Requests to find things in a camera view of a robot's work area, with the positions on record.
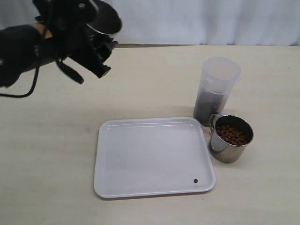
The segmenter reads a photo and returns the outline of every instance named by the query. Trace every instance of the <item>cup handle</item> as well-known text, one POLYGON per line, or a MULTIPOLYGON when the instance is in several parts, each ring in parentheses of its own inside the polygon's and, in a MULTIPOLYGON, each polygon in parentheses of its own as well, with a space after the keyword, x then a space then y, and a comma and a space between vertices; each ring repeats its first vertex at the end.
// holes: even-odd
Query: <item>cup handle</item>
POLYGON ((222 116, 222 114, 220 113, 214 113, 210 116, 210 131, 213 134, 215 131, 215 126, 216 126, 216 122, 214 122, 214 118, 216 117, 217 119, 219 119, 222 116))

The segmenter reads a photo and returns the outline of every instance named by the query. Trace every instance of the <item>white backdrop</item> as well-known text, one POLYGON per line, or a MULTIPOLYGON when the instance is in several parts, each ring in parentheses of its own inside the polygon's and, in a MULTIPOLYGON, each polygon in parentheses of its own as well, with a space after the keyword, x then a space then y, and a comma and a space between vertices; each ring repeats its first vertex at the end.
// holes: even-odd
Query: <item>white backdrop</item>
MULTIPOLYGON (((125 44, 300 45, 300 0, 106 0, 125 44)), ((31 0, 0 0, 0 27, 29 23, 31 0)))

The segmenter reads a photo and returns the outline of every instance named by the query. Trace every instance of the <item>plastic container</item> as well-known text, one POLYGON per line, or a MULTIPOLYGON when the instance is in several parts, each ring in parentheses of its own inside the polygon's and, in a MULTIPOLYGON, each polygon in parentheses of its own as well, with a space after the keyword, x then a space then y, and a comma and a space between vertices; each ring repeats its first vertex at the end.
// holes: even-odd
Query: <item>plastic container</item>
POLYGON ((194 118, 208 126, 210 116, 221 113, 234 84, 240 80, 240 67, 235 62, 212 57, 202 67, 200 86, 194 108, 194 118))

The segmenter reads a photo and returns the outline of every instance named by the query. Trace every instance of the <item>white tray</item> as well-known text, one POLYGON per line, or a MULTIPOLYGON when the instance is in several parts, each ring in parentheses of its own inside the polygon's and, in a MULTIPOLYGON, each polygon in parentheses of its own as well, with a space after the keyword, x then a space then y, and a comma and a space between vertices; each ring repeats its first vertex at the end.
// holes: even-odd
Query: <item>white tray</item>
POLYGON ((100 128, 94 189, 102 198, 205 192, 215 183, 193 118, 115 120, 100 128))

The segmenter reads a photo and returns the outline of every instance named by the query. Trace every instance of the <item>dark granules in container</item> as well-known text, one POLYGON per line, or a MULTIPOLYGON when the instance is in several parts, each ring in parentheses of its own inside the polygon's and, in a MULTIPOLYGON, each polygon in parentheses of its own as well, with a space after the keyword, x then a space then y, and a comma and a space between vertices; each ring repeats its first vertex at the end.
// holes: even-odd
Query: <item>dark granules in container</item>
POLYGON ((222 125, 217 127, 217 134, 227 143, 233 145, 245 145, 247 144, 246 137, 243 135, 243 132, 239 131, 236 128, 231 127, 230 125, 222 125))

